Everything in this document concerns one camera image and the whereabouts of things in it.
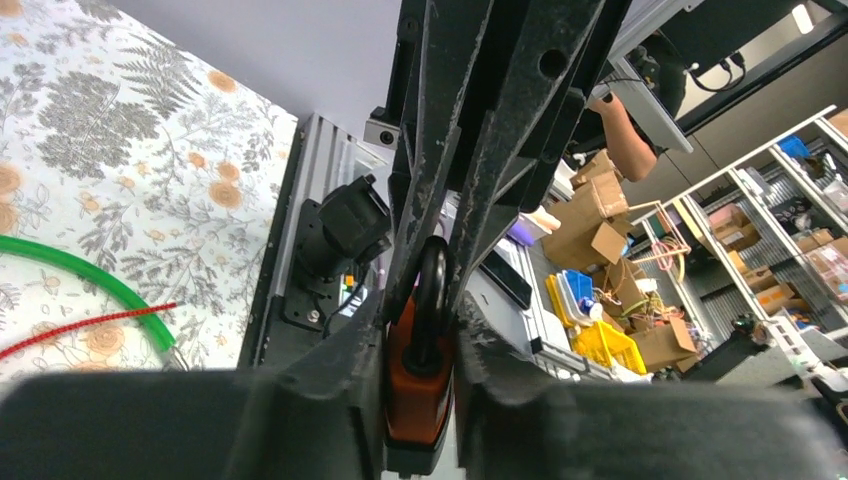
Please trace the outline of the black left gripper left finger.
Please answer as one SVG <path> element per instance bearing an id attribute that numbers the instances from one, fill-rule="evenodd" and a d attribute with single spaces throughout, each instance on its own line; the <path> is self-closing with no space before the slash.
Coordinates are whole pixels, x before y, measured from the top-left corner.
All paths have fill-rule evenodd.
<path id="1" fill-rule="evenodd" d="M 1 401 L 5 479 L 376 479 L 382 335 L 368 299 L 284 369 L 40 375 Z"/>

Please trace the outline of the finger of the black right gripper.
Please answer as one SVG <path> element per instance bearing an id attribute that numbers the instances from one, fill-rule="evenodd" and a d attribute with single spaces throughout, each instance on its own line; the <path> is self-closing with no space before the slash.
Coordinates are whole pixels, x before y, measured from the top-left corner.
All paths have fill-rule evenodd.
<path id="1" fill-rule="evenodd" d="M 417 90 L 404 114 L 414 115 L 414 153 L 390 273 L 384 316 L 397 318 L 412 292 L 415 266 L 435 229 L 459 138 L 459 118 L 488 24 L 490 1 L 428 1 L 417 52 Z"/>
<path id="2" fill-rule="evenodd" d="M 497 94 L 486 103 L 450 240 L 447 309 L 472 271 L 551 185 L 623 20 L 627 1 L 529 1 Z"/>

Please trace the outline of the red cable lock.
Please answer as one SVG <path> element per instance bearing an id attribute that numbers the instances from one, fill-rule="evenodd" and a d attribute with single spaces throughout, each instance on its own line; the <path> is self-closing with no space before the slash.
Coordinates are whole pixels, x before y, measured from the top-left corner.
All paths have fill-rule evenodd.
<path id="1" fill-rule="evenodd" d="M 84 327 L 89 327 L 93 325 L 102 324 L 105 322 L 119 320 L 124 318 L 135 318 L 135 317 L 143 317 L 143 316 L 151 316 L 160 311 L 167 311 L 178 308 L 181 305 L 180 302 L 170 302 L 165 304 L 160 304 L 152 307 L 145 307 L 134 310 L 127 310 L 121 312 L 114 312 L 106 315 L 101 315 L 98 317 L 88 318 L 84 320 L 80 320 L 68 325 L 56 327 L 51 330 L 44 331 L 42 333 L 33 335 L 25 340 L 21 340 L 1 351 L 1 359 L 5 359 L 9 356 L 14 355 L 15 353 L 25 350 L 32 345 L 41 343 L 47 339 L 51 339 L 56 336 L 64 335 L 66 333 L 79 330 Z"/>

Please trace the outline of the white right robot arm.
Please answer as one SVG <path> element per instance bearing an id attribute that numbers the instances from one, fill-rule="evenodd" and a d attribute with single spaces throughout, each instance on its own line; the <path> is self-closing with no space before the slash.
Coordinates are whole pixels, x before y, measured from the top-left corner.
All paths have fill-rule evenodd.
<path id="1" fill-rule="evenodd" d="M 471 272 L 535 210 L 629 11 L 626 1 L 404 1 L 387 99 L 388 195 L 371 176 L 322 201 L 296 246 L 333 278 L 392 252 L 374 322 L 397 323 L 438 272 L 427 332 L 447 332 Z"/>

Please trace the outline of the person forearm in background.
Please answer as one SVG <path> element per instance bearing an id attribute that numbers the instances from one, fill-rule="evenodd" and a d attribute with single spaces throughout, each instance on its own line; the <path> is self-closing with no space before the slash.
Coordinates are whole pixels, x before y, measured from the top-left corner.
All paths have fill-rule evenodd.
<path id="1" fill-rule="evenodd" d="M 630 182 L 644 180 L 654 169 L 657 155 L 634 127 L 624 104 L 613 93 L 593 99 L 588 108 L 601 118 L 608 156 Z"/>

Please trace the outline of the orange padlock black shackle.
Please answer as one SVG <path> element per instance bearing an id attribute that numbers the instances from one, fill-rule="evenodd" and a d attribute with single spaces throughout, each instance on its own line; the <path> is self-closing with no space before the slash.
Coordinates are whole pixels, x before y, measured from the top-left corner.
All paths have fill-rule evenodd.
<path id="1" fill-rule="evenodd" d="M 448 244 L 430 236 L 416 264 L 412 293 L 391 323 L 385 348 L 385 469 L 401 479 L 433 473 L 452 406 L 456 347 L 447 336 Z"/>

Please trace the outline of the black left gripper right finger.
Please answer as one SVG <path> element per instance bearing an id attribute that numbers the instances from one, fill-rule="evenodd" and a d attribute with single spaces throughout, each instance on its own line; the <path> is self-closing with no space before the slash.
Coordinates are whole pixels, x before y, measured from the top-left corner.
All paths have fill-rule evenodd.
<path id="1" fill-rule="evenodd" d="M 465 295 L 455 422 L 469 479 L 843 479 L 840 441 L 774 389 L 559 380 Z"/>

